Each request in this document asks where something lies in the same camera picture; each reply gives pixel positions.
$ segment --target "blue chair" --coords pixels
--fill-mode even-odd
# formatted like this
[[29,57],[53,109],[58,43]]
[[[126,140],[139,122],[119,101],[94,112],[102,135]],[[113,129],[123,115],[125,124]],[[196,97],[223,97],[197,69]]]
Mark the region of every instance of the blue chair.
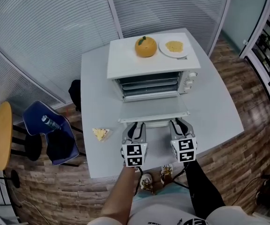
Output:
[[42,116],[46,115],[51,120],[56,122],[61,126],[61,130],[67,132],[68,135],[74,139],[74,145],[71,154],[65,159],[58,159],[52,161],[53,165],[68,165],[68,166],[78,166],[73,164],[67,164],[66,162],[77,157],[78,155],[86,156],[84,153],[80,153],[77,147],[75,137],[73,135],[72,129],[83,133],[82,130],[77,127],[71,126],[68,119],[60,114],[58,114],[54,109],[47,106],[41,101],[33,102],[23,113],[23,120],[26,126],[26,130],[30,135],[37,135],[43,133],[45,135],[48,144],[48,134],[53,131],[48,125],[42,122]]

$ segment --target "bottle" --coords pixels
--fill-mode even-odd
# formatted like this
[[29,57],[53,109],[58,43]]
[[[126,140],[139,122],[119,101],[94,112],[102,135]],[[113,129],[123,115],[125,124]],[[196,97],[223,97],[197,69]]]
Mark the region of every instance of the bottle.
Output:
[[42,122],[44,122],[47,126],[49,126],[53,131],[56,129],[61,129],[61,126],[57,124],[55,121],[51,120],[46,115],[42,116]]

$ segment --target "white plate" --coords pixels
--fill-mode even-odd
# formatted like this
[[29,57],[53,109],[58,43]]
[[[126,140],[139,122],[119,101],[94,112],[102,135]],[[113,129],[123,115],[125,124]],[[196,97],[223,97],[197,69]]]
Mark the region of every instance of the white plate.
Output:
[[[183,43],[183,51],[179,53],[169,51],[168,48],[166,47],[166,43],[170,41],[178,41],[178,42]],[[186,39],[185,37],[177,37],[174,35],[167,36],[159,42],[159,49],[161,50],[161,52],[172,58],[182,58],[182,57],[187,56],[189,54],[189,49],[188,49],[189,47],[190,47],[190,43],[188,39]]]

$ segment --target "food on plate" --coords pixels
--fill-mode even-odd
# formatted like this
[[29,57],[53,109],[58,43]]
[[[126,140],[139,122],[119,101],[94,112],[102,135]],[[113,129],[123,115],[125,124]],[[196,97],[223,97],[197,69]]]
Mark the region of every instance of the food on plate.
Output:
[[157,43],[153,38],[143,36],[136,41],[135,50],[139,57],[151,57],[157,51]]
[[165,44],[167,49],[173,53],[181,53],[183,51],[183,43],[179,41],[169,41]]
[[104,141],[109,136],[110,130],[103,128],[93,128],[93,133],[97,137],[98,141]]

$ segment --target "white table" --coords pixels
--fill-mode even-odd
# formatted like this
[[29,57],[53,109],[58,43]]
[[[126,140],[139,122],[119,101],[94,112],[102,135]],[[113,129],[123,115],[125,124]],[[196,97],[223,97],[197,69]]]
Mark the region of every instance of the white table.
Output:
[[[187,29],[185,32],[199,59],[198,81],[189,94],[181,95],[197,137],[197,153],[205,152],[244,131],[233,100],[214,65]],[[118,124],[122,101],[107,80],[108,45],[82,55],[81,105],[85,150],[91,178],[118,175],[123,166],[120,154],[122,132]],[[98,142],[92,128],[108,128],[112,135]],[[176,162],[171,153],[168,127],[147,128],[148,153],[143,170]]]

